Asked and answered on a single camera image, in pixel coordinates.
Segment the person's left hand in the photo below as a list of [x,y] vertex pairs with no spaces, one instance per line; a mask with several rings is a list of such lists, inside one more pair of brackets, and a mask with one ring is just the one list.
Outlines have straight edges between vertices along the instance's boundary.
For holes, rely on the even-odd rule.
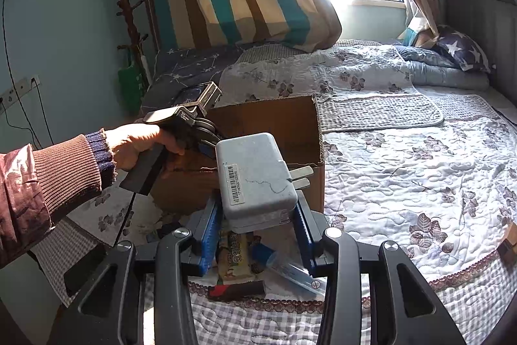
[[117,170],[129,172],[138,162],[139,155],[155,145],[165,147],[172,154],[166,164],[168,172],[174,169],[176,158],[185,154],[183,143],[155,124],[126,124],[105,130],[104,134]]

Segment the forearm in maroon sleeve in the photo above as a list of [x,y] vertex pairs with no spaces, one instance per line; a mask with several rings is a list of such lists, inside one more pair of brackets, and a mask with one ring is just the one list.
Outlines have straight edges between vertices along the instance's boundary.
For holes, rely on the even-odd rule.
[[103,130],[38,151],[1,155],[1,266],[23,255],[64,216],[115,180]]

